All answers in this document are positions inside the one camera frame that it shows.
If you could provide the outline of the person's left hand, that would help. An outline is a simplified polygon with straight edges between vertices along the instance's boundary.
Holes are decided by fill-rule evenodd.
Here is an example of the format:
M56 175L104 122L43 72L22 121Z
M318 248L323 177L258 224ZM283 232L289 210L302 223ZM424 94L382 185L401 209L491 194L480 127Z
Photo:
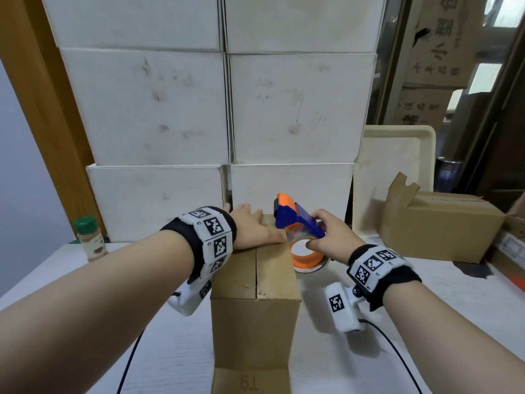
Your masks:
M242 203L232 209L230 216L233 218L237 235L233 242L235 251L243 251L265 245L266 230L277 230L262 224L263 211L252 211L249 203Z

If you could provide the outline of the orange and blue tape dispenser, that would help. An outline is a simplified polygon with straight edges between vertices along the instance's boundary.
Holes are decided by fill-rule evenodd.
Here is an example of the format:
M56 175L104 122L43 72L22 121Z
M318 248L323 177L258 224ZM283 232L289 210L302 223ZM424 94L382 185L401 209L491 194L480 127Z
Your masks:
M325 237L325 230L291 196L278 193L273 203L275 226L285 230L292 264L298 273L313 273L327 263L328 257L307 248L307 242Z

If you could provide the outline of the tall brown cardboard box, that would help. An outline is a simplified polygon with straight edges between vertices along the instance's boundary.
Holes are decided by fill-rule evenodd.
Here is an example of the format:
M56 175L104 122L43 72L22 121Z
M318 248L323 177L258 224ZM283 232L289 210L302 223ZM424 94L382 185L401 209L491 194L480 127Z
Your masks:
M232 254L211 292L211 394L291 394L300 304L288 240Z

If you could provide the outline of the person's right forearm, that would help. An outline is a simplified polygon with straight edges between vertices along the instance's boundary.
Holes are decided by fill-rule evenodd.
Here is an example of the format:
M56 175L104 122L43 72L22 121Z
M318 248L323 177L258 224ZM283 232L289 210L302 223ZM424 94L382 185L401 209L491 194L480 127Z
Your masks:
M525 362L424 284L393 284L383 304L433 394L525 394Z

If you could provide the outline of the person's left forearm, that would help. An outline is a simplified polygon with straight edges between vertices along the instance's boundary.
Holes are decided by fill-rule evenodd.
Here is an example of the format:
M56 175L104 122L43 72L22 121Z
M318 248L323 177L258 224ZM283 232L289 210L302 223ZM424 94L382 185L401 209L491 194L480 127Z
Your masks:
M194 257L160 231L0 311L0 394L84 394L191 274Z

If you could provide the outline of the left wristband with marker tiles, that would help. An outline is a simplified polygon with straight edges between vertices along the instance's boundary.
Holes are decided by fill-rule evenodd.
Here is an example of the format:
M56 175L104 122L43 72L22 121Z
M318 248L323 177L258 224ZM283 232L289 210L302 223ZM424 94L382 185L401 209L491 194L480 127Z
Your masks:
M223 267L233 252L237 236L233 218L215 206L183 213L162 230L179 233L192 249L194 267L187 284L208 278Z

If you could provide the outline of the right wristband with marker tiles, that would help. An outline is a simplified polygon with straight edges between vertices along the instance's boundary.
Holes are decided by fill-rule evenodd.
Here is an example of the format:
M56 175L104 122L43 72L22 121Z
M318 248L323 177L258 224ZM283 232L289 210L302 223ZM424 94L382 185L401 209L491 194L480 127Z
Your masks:
M391 285L422 282L405 258L383 245L358 247L349 258L346 274L362 292L371 312L383 307L384 294Z

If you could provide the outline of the stack of white boxes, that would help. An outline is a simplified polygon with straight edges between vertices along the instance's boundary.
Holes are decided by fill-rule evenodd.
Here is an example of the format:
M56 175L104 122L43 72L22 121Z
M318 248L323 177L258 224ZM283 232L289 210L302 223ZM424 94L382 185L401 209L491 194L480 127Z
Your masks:
M345 218L387 0L43 0L108 236L277 192Z

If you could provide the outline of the cream plastic tray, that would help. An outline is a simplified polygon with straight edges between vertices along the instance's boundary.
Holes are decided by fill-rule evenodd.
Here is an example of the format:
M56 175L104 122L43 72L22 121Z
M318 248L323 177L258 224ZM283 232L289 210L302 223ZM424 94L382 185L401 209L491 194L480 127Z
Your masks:
M366 125L353 171L352 229L378 237L390 184L401 172L407 182L433 191L436 133L428 125Z

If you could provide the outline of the open brown cardboard box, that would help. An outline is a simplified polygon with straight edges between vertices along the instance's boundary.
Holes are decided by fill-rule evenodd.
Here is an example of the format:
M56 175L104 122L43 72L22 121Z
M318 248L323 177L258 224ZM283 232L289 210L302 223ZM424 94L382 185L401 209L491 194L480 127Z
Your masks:
M479 264L506 219L504 212L468 194L422 191L401 172L390 184L378 230L403 257Z

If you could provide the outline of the spice jar with green lid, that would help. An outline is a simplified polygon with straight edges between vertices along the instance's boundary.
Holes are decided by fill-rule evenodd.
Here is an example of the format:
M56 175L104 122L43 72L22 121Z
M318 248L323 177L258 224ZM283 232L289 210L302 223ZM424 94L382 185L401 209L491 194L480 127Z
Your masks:
M77 218L73 221L73 226L77 232L77 238L87 255L89 263L100 259L109 253L101 228L95 217L84 216Z

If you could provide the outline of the dark metal can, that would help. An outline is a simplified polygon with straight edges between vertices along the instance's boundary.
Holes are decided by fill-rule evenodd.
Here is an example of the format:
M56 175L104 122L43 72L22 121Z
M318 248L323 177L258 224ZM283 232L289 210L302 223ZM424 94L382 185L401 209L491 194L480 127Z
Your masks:
M463 168L463 161L437 157L434 172L434 192L452 193Z

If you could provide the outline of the small printed cardboard carton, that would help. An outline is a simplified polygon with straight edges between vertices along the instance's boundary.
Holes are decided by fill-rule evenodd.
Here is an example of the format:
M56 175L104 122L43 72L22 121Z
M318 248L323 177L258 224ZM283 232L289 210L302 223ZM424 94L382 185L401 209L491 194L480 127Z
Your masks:
M428 125L436 132L442 127L454 90L403 87L393 125Z

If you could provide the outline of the large printed cardboard carton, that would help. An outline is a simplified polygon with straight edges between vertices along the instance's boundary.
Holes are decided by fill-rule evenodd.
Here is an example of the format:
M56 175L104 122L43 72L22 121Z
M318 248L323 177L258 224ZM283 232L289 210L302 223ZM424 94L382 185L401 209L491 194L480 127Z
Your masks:
M464 89L475 66L487 0L424 0L404 86Z

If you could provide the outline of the brown wooden door frame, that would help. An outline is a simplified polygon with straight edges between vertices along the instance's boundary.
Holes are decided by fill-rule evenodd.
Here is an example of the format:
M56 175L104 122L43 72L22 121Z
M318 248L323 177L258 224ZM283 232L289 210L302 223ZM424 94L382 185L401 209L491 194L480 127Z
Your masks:
M88 138L43 0L0 0L0 59L70 225L101 217L87 166Z

